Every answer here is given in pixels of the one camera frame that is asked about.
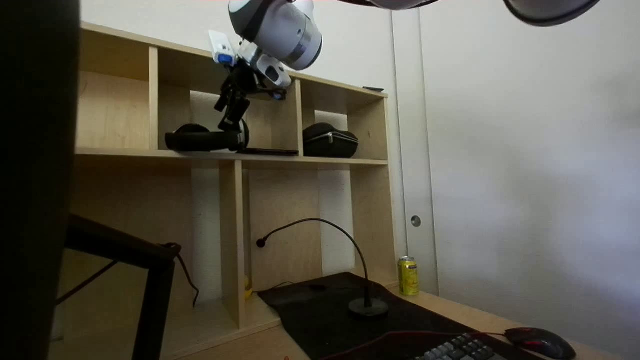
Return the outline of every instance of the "can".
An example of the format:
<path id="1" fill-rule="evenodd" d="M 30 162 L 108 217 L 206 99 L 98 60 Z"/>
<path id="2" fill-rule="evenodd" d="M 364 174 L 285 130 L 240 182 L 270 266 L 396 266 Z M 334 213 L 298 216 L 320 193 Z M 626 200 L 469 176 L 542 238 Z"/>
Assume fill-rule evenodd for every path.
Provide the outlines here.
<path id="1" fill-rule="evenodd" d="M 420 292 L 418 282 L 418 264 L 411 256 L 403 256 L 398 261 L 398 281 L 400 294 L 418 295 Z"/>

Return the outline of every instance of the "gooseneck microphone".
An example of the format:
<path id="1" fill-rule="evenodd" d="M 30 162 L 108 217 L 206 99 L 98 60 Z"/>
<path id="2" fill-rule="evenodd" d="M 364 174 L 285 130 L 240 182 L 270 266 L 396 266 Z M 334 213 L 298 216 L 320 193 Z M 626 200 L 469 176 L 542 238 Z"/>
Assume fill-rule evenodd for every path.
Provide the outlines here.
<path id="1" fill-rule="evenodd" d="M 304 218 L 302 220 L 292 222 L 289 225 L 285 225 L 283 227 L 279 227 L 278 229 L 275 229 L 274 231 L 271 231 L 264 237 L 258 239 L 255 242 L 255 244 L 258 247 L 263 248 L 267 245 L 267 240 L 271 235 L 281 230 L 287 229 L 288 227 L 292 227 L 294 225 L 300 224 L 301 222 L 308 222 L 308 221 L 324 222 L 325 224 L 331 225 L 334 228 L 338 229 L 345 236 L 347 236 L 349 240 L 351 240 L 353 246 L 358 251 L 358 255 L 360 255 L 360 260 L 362 260 L 362 268 L 364 269 L 364 278 L 366 279 L 367 284 L 364 286 L 364 296 L 361 298 L 355 299 L 349 303 L 349 312 L 352 315 L 355 315 L 360 318 L 376 318 L 379 316 L 386 316 L 389 311 L 389 307 L 387 306 L 387 303 L 380 299 L 371 298 L 371 294 L 369 290 L 370 281 L 369 281 L 369 273 L 367 271 L 367 263 L 364 261 L 364 256 L 362 255 L 362 251 L 360 250 L 360 247 L 358 246 L 356 241 L 353 239 L 353 237 L 351 237 L 349 233 L 347 233 L 343 228 L 339 227 L 338 225 L 321 218 Z"/>

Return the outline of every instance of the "desk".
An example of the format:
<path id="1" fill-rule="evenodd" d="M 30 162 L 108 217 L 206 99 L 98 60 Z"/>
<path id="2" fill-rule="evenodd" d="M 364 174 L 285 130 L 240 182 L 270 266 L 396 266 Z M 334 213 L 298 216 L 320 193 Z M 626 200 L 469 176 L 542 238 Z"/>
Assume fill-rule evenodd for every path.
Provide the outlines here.
<path id="1" fill-rule="evenodd" d="M 472 307 L 457 304 L 453 301 L 421 292 L 414 297 L 405 297 L 399 294 L 398 288 L 390 289 L 396 295 L 413 302 L 416 305 L 428 308 L 436 313 L 444 315 L 459 323 L 473 327 L 479 331 L 504 332 L 512 327 L 523 326 L 520 323 L 503 319 L 474 309 Z M 586 345 L 569 341 L 578 356 L 576 360 L 613 360 L 621 357 L 594 350 Z M 182 358 L 183 360 L 282 360 L 289 356 L 291 360 L 305 360 L 307 355 L 287 334 L 282 325 L 258 332 L 242 339 L 219 345 L 209 350 Z"/>

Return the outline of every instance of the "computer mouse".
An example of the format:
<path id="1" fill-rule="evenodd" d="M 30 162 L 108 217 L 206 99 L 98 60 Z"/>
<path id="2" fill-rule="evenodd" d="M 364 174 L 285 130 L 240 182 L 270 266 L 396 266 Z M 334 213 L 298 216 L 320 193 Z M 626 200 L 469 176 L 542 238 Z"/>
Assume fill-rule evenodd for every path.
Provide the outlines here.
<path id="1" fill-rule="evenodd" d="M 517 327 L 504 332 L 512 344 L 525 350 L 537 352 L 552 359 L 575 359 L 575 350 L 553 332 L 533 327 Z"/>

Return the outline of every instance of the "black desk mat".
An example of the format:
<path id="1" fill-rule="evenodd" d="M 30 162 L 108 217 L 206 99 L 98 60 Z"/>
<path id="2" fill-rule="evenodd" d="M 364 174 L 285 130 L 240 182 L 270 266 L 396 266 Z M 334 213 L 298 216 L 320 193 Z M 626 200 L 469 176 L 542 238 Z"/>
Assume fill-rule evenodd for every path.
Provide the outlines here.
<path id="1" fill-rule="evenodd" d="M 442 315 L 401 299 L 379 284 L 372 295 L 389 305 L 386 318 L 359 320 L 349 316 L 348 304 L 362 297 L 365 280 L 341 273 L 259 293 L 273 307 L 289 335 L 313 360 L 340 354 L 390 331 L 477 332 Z M 398 334 L 385 336 L 331 360 L 406 360 L 422 356 L 454 336 Z M 484 334 L 474 335 L 507 360 L 540 360 L 510 344 Z"/>

